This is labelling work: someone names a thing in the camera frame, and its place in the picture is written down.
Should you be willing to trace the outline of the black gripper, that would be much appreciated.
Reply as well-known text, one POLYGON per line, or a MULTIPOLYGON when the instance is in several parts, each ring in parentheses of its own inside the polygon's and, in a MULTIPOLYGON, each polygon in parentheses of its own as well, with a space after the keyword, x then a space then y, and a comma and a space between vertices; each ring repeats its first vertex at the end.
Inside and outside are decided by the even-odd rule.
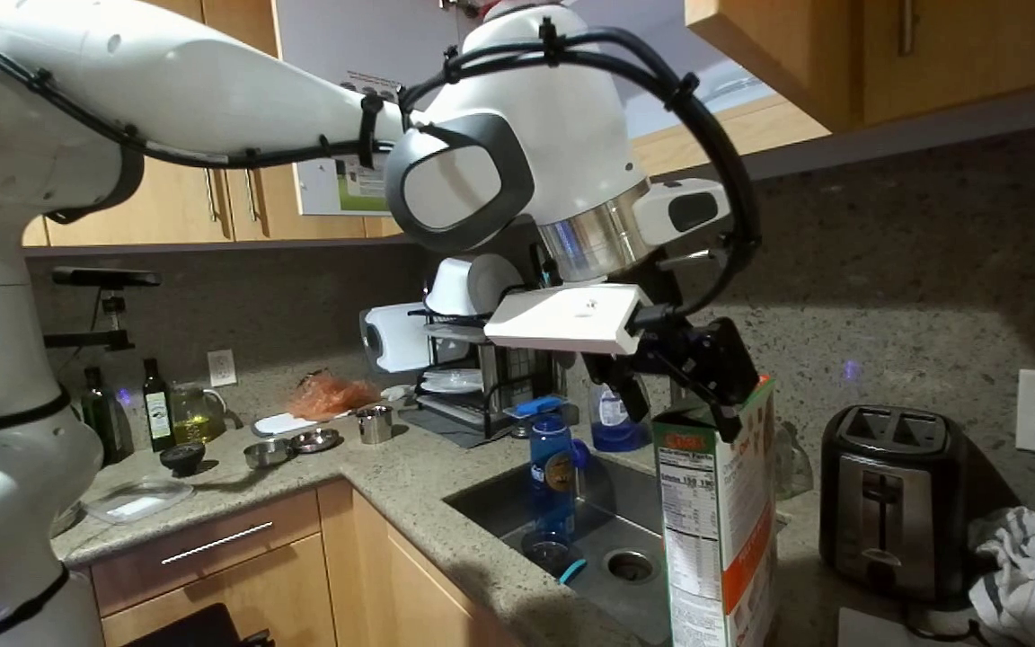
MULTIPOLYGON (((707 324, 692 324, 681 314, 644 317, 632 368, 644 375, 664 375, 697 394, 712 410, 721 443, 741 433, 741 405, 756 392, 757 369, 730 317, 707 324)), ((648 422, 650 402, 621 359, 610 369, 610 388, 630 422, 648 422)))

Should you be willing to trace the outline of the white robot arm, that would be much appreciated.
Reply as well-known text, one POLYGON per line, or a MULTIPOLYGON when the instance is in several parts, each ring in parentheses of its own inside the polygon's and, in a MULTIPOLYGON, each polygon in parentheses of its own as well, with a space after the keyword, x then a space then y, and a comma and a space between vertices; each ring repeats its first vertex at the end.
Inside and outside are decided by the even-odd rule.
POLYGON ((149 0, 0 0, 0 647, 102 647, 52 527, 102 467, 43 347, 23 235, 122 205, 149 163, 265 168, 352 158, 397 224, 471 253, 532 220, 554 283, 487 334, 580 351, 614 388, 664 375, 730 424, 756 388, 736 328, 653 291, 686 259, 757 248, 747 168, 694 79, 560 0, 501 0, 397 94, 350 91, 149 0))

